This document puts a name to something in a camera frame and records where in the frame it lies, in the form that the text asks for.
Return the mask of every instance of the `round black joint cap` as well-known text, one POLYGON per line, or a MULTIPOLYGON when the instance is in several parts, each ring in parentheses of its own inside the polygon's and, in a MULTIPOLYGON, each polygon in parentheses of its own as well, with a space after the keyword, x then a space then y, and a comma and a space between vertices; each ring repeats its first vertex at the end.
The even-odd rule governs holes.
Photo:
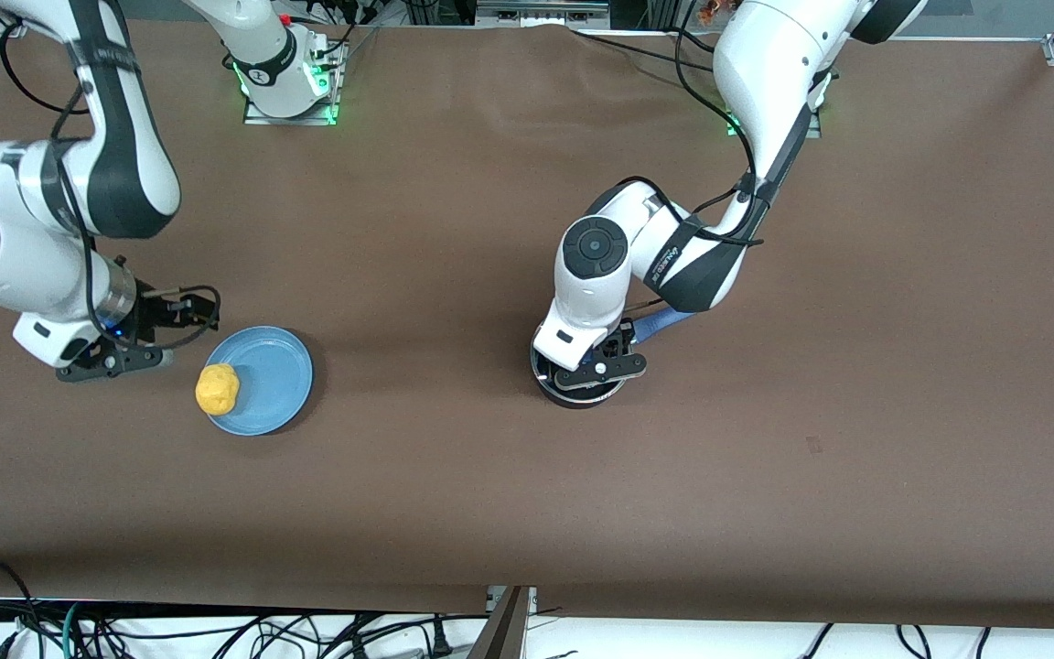
POLYGON ((624 231, 606 217, 585 217, 564 236, 564 264, 581 279, 611 274, 627 254, 624 231))

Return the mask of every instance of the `teal cable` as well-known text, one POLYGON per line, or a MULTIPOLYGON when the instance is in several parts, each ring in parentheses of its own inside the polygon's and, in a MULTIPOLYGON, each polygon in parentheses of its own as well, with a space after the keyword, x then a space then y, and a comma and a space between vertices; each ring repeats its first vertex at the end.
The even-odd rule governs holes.
POLYGON ((63 642, 63 659, 72 659, 72 621, 76 617, 76 608, 80 608, 78 601, 67 608, 67 615, 63 617, 63 635, 61 639, 63 642))

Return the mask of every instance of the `table surface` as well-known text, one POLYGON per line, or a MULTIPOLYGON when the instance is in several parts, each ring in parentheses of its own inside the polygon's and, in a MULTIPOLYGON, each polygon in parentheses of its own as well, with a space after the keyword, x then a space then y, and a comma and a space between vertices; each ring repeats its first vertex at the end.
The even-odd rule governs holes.
MULTIPOLYGON (((695 205, 743 169, 668 63, 559 26, 384 31, 343 123, 243 127, 208 25, 131 32, 183 206, 100 250, 217 285, 222 330, 62 385, 0 309, 0 559, 38 595, 465 610, 531 583, 568 614, 1054 625, 1036 43, 851 45, 731 295, 570 412, 527 364, 565 227, 628 175, 695 205), (230 437, 194 379, 260 324, 304 338, 315 389, 230 437)), ((13 54, 72 92, 55 43, 13 54)), ((53 120, 0 66, 0 139, 53 120)))

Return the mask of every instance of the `yellow lemon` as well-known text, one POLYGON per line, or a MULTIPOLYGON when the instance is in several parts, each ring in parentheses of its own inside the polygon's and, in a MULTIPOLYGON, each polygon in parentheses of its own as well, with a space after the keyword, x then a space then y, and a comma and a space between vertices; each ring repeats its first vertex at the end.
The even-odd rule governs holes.
POLYGON ((197 399, 197 407, 212 416, 221 416, 234 409, 234 401, 238 399, 238 373, 230 364, 210 364, 202 368, 197 376, 197 387, 193 396, 197 399))

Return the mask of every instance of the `white surface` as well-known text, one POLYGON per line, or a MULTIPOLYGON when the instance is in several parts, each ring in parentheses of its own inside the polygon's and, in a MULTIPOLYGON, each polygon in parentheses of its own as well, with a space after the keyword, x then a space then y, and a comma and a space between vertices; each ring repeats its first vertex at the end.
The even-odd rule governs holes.
MULTIPOLYGON (((424 616, 386 616, 373 626, 394 621, 415 621, 424 616)), ((293 618, 274 619, 286 624, 293 618)), ((122 621, 118 629, 134 634, 176 634, 184 631, 231 627, 250 618, 143 619, 122 621)), ((331 637, 347 622, 348 616, 315 618, 323 637, 331 637)), ((449 621, 447 638, 455 647, 468 645, 480 634, 482 621, 449 621)), ((799 659, 820 631, 814 622, 723 622, 723 621, 626 621, 597 618, 531 618, 528 622, 526 659, 549 659, 565 652, 577 651, 573 659, 799 659)), ((0 642, 14 628, 0 622, 0 642)), ((306 622, 294 627, 310 635, 306 622)), ((934 659, 974 659, 974 645, 981 629, 977 627, 923 627, 934 659)), ((432 638, 432 627, 427 627, 432 638)), ((251 655, 256 634, 239 639, 231 650, 230 659, 251 655)), ((129 641, 129 650, 137 659, 210 659, 229 635, 208 635, 175 641, 129 641)), ((911 643, 916 635, 909 629, 911 643)), ((307 645, 307 656, 315 648, 307 645)), ((370 643, 368 655, 385 659, 402 652, 424 648, 426 641, 411 628, 370 643)), ((33 634, 20 635, 11 652, 11 659, 32 659, 38 656, 33 634)), ((58 659, 59 648, 47 642, 47 656, 58 659)), ((1054 629, 993 631, 983 652, 984 659, 1054 659, 1054 629)), ((825 639, 816 659, 911 659, 894 635, 892 625, 836 625, 825 639)), ((268 646, 262 659, 300 659, 300 651, 287 642, 268 646)))

